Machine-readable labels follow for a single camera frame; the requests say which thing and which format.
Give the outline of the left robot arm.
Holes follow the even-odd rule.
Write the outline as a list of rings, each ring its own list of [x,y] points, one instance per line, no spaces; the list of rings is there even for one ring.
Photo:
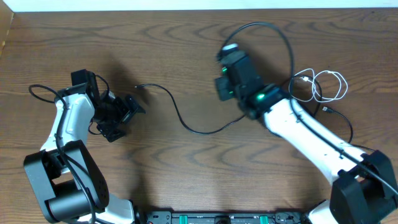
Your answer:
[[[57,114],[39,152],[24,159],[24,169],[39,207],[49,223],[141,223],[128,199],[109,192],[106,180],[90,155],[87,137],[96,123],[100,135],[113,142],[119,129],[144,109],[131,96],[100,92],[99,76],[85,69],[71,74],[72,85],[55,91]]]

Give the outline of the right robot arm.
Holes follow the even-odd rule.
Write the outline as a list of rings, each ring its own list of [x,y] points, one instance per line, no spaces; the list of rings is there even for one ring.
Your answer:
[[[249,56],[231,45],[220,50],[220,100],[236,98],[250,119],[285,139],[332,186],[331,197],[305,213],[302,223],[379,223],[397,210],[397,182],[381,151],[366,154],[333,134],[277,85],[266,85]]]

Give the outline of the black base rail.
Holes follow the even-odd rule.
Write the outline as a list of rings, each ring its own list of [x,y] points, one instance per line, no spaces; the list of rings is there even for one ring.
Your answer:
[[[199,213],[151,211],[137,217],[142,224],[301,224],[300,212],[277,213]]]

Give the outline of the cardboard box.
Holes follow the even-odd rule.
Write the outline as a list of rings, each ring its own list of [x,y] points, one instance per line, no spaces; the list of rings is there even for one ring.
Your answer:
[[[0,3],[0,10],[0,55],[2,55],[14,19],[14,12],[3,0]]]

